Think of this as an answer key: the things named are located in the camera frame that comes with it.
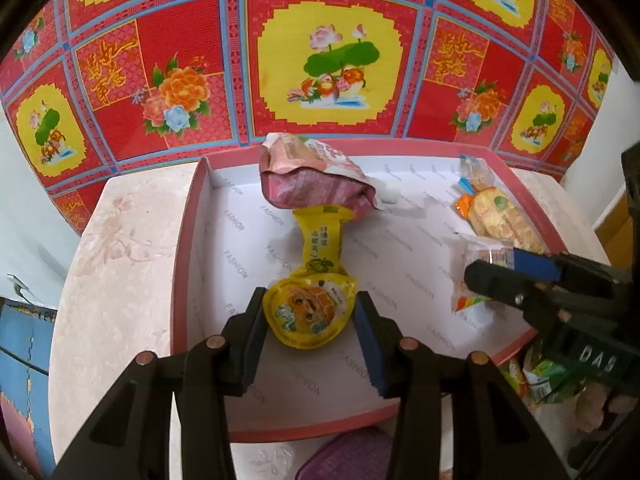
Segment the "person's right hand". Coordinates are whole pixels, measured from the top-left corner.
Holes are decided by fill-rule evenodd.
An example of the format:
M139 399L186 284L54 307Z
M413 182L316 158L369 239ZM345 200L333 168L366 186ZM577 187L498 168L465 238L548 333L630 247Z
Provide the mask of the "person's right hand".
M605 413L615 415L631 412L638 399L628 394L612 396L612 390L600 382L590 382L578 396L575 406L576 428L584 434L599 430Z

